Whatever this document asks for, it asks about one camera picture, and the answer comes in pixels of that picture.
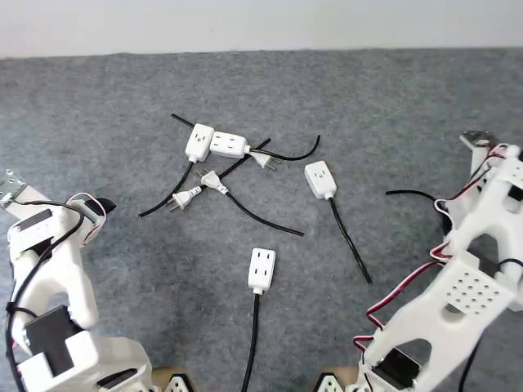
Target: black wire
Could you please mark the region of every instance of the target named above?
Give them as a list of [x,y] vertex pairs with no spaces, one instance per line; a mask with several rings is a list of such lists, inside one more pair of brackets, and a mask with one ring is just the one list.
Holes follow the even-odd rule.
[[273,158],[281,159],[282,161],[301,161],[302,159],[309,157],[316,151],[316,149],[318,148],[318,145],[320,144],[320,138],[321,138],[321,136],[318,135],[316,137],[316,142],[314,143],[314,146],[312,147],[311,151],[309,151],[305,155],[302,155],[301,157],[286,157],[285,155],[280,155],[277,153],[273,153],[271,151],[265,151],[264,149],[251,149],[250,152],[269,155]]
[[8,311],[11,313],[16,313],[16,312],[25,313],[25,314],[28,314],[29,316],[33,317],[34,319],[38,317],[37,314],[34,313],[32,310],[26,309],[26,308],[20,308],[19,306],[12,306],[11,308],[9,308]]
[[419,194],[420,196],[429,198],[430,200],[432,200],[432,202],[436,201],[436,198],[434,196],[432,196],[431,194],[427,194],[425,192],[422,192],[421,190],[416,190],[416,189],[395,189],[395,190],[388,190],[387,192],[385,192],[385,195],[388,196],[389,194]]
[[298,231],[298,230],[295,230],[295,229],[290,229],[288,227],[285,227],[285,226],[280,226],[280,225],[277,225],[276,223],[272,223],[272,222],[269,222],[268,220],[265,220],[263,218],[261,218],[260,216],[258,215],[255,215],[253,214],[252,212],[250,212],[247,208],[244,207],[244,205],[242,203],[240,203],[231,193],[230,191],[226,193],[226,196],[231,200],[231,202],[233,202],[235,204],[235,206],[237,208],[239,208],[242,212],[246,213],[247,215],[249,215],[251,218],[253,218],[254,220],[264,224],[264,225],[267,225],[267,226],[270,226],[272,227],[273,229],[277,229],[277,230],[281,230],[281,231],[284,231],[286,233],[290,233],[290,234],[295,234],[295,235],[299,235],[300,237],[303,237],[303,233],[301,231]]
[[[42,253],[40,258],[38,259],[38,262],[34,265],[34,267],[29,271],[29,274],[25,278],[24,282],[20,285],[18,288],[18,291],[16,292],[15,298],[11,301],[13,304],[13,307],[16,307],[18,305],[18,302],[20,301],[20,298],[24,295],[25,290],[33,280],[34,276],[42,266],[45,260],[47,260],[47,257],[49,254],[58,247],[61,243],[63,243],[67,238],[69,238],[71,235],[73,235],[81,226],[83,223],[83,219],[85,218],[85,214],[82,210],[80,210],[78,207],[70,206],[69,204],[65,203],[58,203],[58,202],[52,202],[52,201],[44,201],[44,200],[37,200],[33,202],[17,202],[16,200],[14,203],[20,204],[22,206],[42,206],[42,205],[48,205],[48,206],[58,206],[58,207],[64,207],[68,210],[77,212],[79,215],[78,222],[76,225],[73,226],[72,229],[70,229],[67,233],[62,235],[60,238],[58,238],[54,243],[49,245],[47,249]],[[19,392],[25,392],[24,384],[22,382],[21,376],[18,373],[18,367],[15,361],[15,353],[13,351],[12,347],[12,334],[11,329],[14,322],[14,313],[8,313],[7,314],[7,326],[6,326],[6,357],[7,361],[9,362],[9,366],[11,368],[11,373],[13,375],[13,378],[15,379],[16,388]]]
[[253,334],[251,335],[251,349],[248,352],[247,368],[245,369],[244,383],[242,392],[247,392],[248,382],[253,372],[254,354],[256,353],[256,341],[258,336],[258,313],[260,309],[260,294],[254,294],[254,311],[253,311]]
[[467,359],[467,364],[465,364],[465,368],[463,369],[463,374],[461,375],[461,380],[459,381],[459,387],[458,392],[464,392],[465,390],[465,381],[467,380],[468,373],[471,370],[472,364],[474,363],[474,358],[476,357],[477,350],[480,348],[481,339],[483,336],[480,337],[480,340],[477,341],[476,347],[474,347],[474,350],[471,353],[471,356]]
[[342,218],[340,217],[340,214],[337,212],[336,203],[334,202],[334,198],[329,198],[330,207],[333,210],[334,218],[336,219],[337,227],[339,227],[340,231],[343,234],[343,238],[345,239],[346,243],[349,245],[349,248],[352,250],[352,254],[354,255],[354,258],[356,259],[356,263],[358,263],[358,266],[360,267],[360,270],[365,277],[365,280],[367,281],[367,284],[372,284],[373,279],[370,277],[370,274],[367,270],[367,267],[365,266],[363,260],[361,260],[360,253],[356,249],[356,245],[352,242],[351,237],[346,231],[345,225],[342,222]]
[[179,121],[183,125],[186,125],[189,128],[194,128],[194,124],[192,122],[185,120],[183,117],[180,117],[177,114],[171,113],[171,117],[174,118],[175,120]]
[[187,180],[187,176],[189,175],[190,169],[193,167],[194,163],[189,161],[189,164],[187,165],[186,171],[183,173],[183,176],[181,176],[181,179],[178,181],[178,184],[174,187],[174,189],[171,191],[167,197],[162,200],[160,203],[156,204],[154,207],[150,208],[149,210],[142,212],[139,217],[143,218],[144,216],[148,216],[149,214],[152,214],[155,211],[158,211],[161,207],[163,207],[169,199],[172,197],[172,194],[175,194],[178,192],[178,190],[181,188],[184,182]]
[[498,265],[501,266],[501,265],[507,264],[507,263],[514,263],[514,264],[518,264],[520,267],[523,267],[523,261],[517,260],[517,259],[505,259],[505,260],[501,261]]

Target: white wall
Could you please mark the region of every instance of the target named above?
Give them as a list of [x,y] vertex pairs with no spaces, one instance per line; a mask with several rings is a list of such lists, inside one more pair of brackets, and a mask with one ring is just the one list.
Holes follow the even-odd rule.
[[522,0],[0,0],[0,56],[523,46]]

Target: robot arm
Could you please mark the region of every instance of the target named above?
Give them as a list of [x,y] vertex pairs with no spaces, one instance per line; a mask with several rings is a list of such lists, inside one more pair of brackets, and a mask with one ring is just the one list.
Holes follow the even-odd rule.
[[[358,381],[346,392],[429,392],[470,355],[507,307],[523,310],[521,264],[507,262],[499,268],[495,263],[492,268],[469,249],[475,238],[488,234],[498,242],[499,261],[523,260],[523,152],[493,143],[486,134],[476,134],[473,141],[471,135],[464,138],[468,136],[472,178],[451,200],[435,202],[453,223],[431,253],[443,269],[422,295],[386,325],[378,324],[373,336],[360,336],[371,343],[367,349],[359,345],[364,353]],[[431,346],[425,363],[415,363],[398,349],[417,339]]]
[[[17,367],[23,381],[19,390],[159,392],[152,385],[149,358],[138,342],[86,331],[97,323],[98,312],[80,249],[96,237],[115,205],[88,194],[71,197],[66,205],[73,209],[41,202],[49,201],[14,172],[0,177],[0,207],[20,219],[8,231],[15,281],[11,301],[17,299],[8,306],[10,334],[30,355]],[[78,211],[84,215],[78,230],[54,247],[19,295],[46,249],[78,224]],[[68,296],[69,306],[46,311],[58,293]]]

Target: red wire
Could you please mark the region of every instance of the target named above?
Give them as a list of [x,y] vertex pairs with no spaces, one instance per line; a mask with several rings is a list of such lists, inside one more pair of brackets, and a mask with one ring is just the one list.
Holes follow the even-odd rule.
[[383,324],[373,316],[373,313],[380,310],[383,306],[388,305],[392,300],[394,300],[407,286],[409,286],[420,274],[428,270],[430,267],[434,265],[443,265],[444,263],[440,261],[430,261],[426,263],[425,265],[422,265],[419,267],[416,271],[414,271],[409,277],[404,279],[400,285],[398,285],[392,292],[387,295],[385,298],[383,298],[381,301],[379,301],[377,304],[371,306],[367,310],[367,319],[371,321],[373,324],[375,324],[378,328],[383,330]]

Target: white plug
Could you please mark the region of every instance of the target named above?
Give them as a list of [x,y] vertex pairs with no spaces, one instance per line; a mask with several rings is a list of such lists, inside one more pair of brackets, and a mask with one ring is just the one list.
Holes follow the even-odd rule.
[[325,161],[305,166],[305,178],[316,198],[331,198],[336,193],[336,182]]
[[254,290],[254,294],[263,294],[269,289],[275,271],[275,261],[275,251],[259,247],[253,249],[248,269],[248,286]]
[[193,163],[204,161],[209,155],[214,128],[203,124],[194,125],[186,146],[186,155]]
[[169,211],[174,211],[177,208],[180,208],[181,210],[185,209],[187,204],[190,203],[193,197],[199,194],[201,191],[201,187],[195,186],[191,190],[186,190],[184,192],[178,192],[177,194],[173,194],[172,198],[168,201],[168,204],[175,203],[176,206],[169,208]]
[[247,139],[232,133],[214,132],[210,149],[216,155],[228,158],[243,158],[250,150]]
[[261,166],[262,169],[269,168],[271,170],[276,170],[271,163],[280,163],[280,160],[272,158],[270,155],[262,153],[248,153],[251,157],[254,158],[256,163]]
[[202,185],[208,186],[209,188],[213,188],[221,194],[226,194],[227,192],[229,192],[227,187],[221,183],[220,177],[218,177],[218,174],[216,174],[215,171],[208,171],[207,174],[202,176],[201,181]]

